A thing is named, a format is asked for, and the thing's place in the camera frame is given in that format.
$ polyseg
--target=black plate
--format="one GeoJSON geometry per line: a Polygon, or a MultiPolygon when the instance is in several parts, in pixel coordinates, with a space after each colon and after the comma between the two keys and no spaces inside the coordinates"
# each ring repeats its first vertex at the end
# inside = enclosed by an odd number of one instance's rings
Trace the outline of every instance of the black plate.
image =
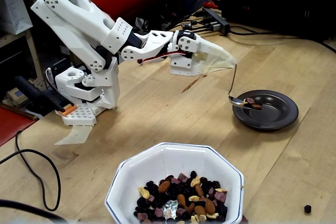
{"type": "Polygon", "coordinates": [[[299,115],[296,104],[284,94],[270,90],[253,90],[241,94],[238,99],[251,97],[262,103],[263,109],[246,110],[233,106],[233,113],[247,126],[260,130],[277,130],[292,124],[299,115]]]}

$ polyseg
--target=table surface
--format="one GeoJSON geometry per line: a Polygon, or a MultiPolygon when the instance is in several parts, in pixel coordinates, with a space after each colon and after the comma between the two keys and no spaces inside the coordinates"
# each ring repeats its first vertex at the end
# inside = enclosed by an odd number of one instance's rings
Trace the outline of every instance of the table surface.
{"type": "MultiPolygon", "coordinates": [[[[98,116],[84,144],[54,145],[71,131],[55,113],[19,137],[21,148],[46,154],[59,170],[62,195],[56,214],[113,222],[104,199],[120,162],[159,142],[181,142],[212,146],[245,175],[243,213],[250,222],[336,220],[336,55],[316,42],[288,36],[202,37],[237,58],[232,95],[281,92],[298,105],[296,123],[274,132],[239,123],[227,99],[233,70],[201,77],[183,92],[197,77],[170,74],[167,60],[142,66],[124,62],[119,106],[98,116]],[[312,206],[310,215],[304,214],[305,205],[312,206]]],[[[0,148],[0,158],[14,151],[11,140],[0,148]]],[[[47,202],[54,207],[54,171],[39,156],[26,157],[45,181],[47,202]]],[[[44,208],[40,185],[19,156],[0,171],[1,198],[44,208]]],[[[0,222],[13,218],[40,219],[0,209],[0,222]]]]}

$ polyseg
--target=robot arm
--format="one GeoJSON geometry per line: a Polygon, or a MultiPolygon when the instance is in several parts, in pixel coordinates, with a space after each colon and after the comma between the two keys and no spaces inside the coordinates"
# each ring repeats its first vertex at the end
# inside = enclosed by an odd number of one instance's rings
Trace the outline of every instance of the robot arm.
{"type": "Polygon", "coordinates": [[[59,92],[74,104],[84,101],[93,110],[115,108],[120,94],[117,60],[112,57],[106,61],[101,57],[93,49],[98,44],[125,61],[170,56],[171,73],[184,76],[204,71],[204,60],[193,57],[196,52],[213,58],[225,54],[234,59],[222,47],[191,31],[153,30],[143,36],[134,34],[125,20],[114,21],[90,0],[37,0],[31,9],[91,70],[91,74],[85,75],[82,70],[70,67],[57,75],[59,92]]]}

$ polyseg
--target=white bowl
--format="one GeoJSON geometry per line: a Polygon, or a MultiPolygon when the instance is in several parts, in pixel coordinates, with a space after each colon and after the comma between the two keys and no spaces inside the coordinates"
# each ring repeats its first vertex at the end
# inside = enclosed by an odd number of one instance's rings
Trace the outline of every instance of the white bowl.
{"type": "Polygon", "coordinates": [[[225,224],[240,223],[243,215],[244,176],[212,147],[206,145],[160,143],[122,162],[114,176],[105,206],[116,223],[139,224],[133,215],[138,188],[168,175],[198,176],[217,180],[227,189],[225,224]]]}

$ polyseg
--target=cashew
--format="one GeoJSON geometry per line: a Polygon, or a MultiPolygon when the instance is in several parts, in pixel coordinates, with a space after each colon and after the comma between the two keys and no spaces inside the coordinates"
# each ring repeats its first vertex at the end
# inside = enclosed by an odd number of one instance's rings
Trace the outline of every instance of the cashew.
{"type": "Polygon", "coordinates": [[[218,192],[220,192],[220,193],[227,193],[227,190],[222,189],[222,188],[217,188],[215,190],[218,191],[218,192]]]}
{"type": "Polygon", "coordinates": [[[199,196],[196,195],[189,197],[189,201],[199,201],[199,200],[200,200],[199,196]]]}
{"type": "Polygon", "coordinates": [[[200,219],[200,223],[203,223],[203,222],[206,222],[206,216],[205,215],[200,215],[200,217],[199,217],[200,219]]]}
{"type": "Polygon", "coordinates": [[[193,215],[191,216],[190,222],[191,223],[198,223],[195,216],[193,216],[193,215]]]}
{"type": "Polygon", "coordinates": [[[196,219],[196,221],[197,221],[197,223],[199,223],[200,221],[200,219],[199,219],[199,217],[198,217],[198,215],[194,215],[195,216],[195,219],[196,219]]]}
{"type": "Polygon", "coordinates": [[[210,219],[216,219],[216,217],[218,216],[219,214],[216,212],[214,213],[213,215],[210,215],[210,214],[206,214],[206,216],[210,219]]]}
{"type": "Polygon", "coordinates": [[[143,187],[139,187],[138,191],[141,194],[141,196],[144,197],[145,199],[149,199],[149,197],[151,196],[150,193],[149,193],[149,191],[147,191],[143,187]]]}
{"type": "Polygon", "coordinates": [[[199,177],[196,177],[191,181],[190,186],[194,187],[195,185],[199,185],[199,184],[201,184],[201,181],[200,181],[199,177]]]}

